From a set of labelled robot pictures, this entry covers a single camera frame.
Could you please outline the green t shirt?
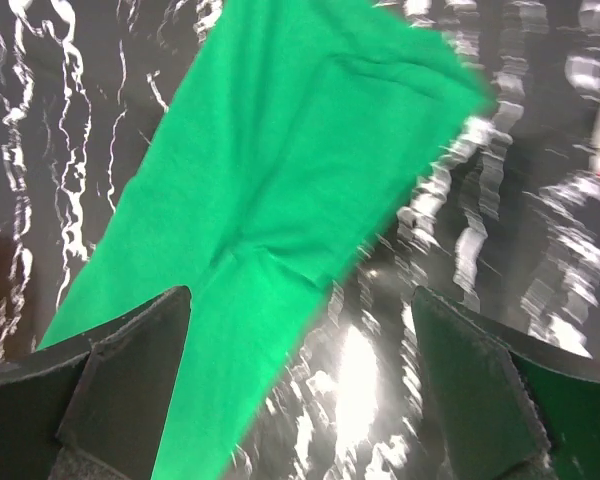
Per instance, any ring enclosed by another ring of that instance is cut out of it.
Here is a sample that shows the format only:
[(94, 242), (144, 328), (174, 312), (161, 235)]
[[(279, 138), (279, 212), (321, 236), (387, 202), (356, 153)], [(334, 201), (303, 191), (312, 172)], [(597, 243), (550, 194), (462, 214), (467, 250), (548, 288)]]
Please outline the green t shirt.
[(490, 104), (433, 30), (368, 1), (229, 1), (43, 346), (184, 285), (152, 475), (215, 479), (329, 289)]

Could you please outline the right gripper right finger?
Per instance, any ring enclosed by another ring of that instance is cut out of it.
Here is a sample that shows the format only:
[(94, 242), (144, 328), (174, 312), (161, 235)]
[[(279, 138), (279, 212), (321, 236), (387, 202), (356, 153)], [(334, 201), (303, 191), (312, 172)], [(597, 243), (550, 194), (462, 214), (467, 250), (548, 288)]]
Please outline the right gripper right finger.
[(421, 367), (457, 479), (600, 479), (600, 362), (419, 287)]

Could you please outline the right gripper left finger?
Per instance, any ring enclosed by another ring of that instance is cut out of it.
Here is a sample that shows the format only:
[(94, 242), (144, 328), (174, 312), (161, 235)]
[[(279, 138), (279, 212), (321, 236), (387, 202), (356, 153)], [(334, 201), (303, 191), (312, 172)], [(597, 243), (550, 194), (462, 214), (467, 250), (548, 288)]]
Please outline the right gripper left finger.
[(172, 288), (127, 314), (0, 363), (0, 479), (148, 479), (190, 316)]

